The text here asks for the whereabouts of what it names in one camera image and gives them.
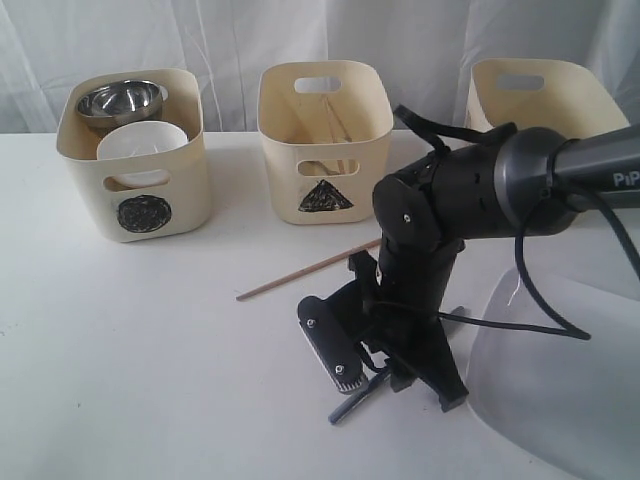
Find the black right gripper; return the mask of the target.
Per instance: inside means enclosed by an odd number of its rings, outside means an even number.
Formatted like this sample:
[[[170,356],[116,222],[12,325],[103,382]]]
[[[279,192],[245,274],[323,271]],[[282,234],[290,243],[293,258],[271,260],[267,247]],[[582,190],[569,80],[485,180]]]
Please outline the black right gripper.
[[[439,316],[453,265],[464,248],[461,239],[426,251],[383,238],[377,258],[362,250],[348,260],[367,322],[358,330],[358,340],[370,352],[387,356],[394,393],[423,380],[444,413],[469,395]]]

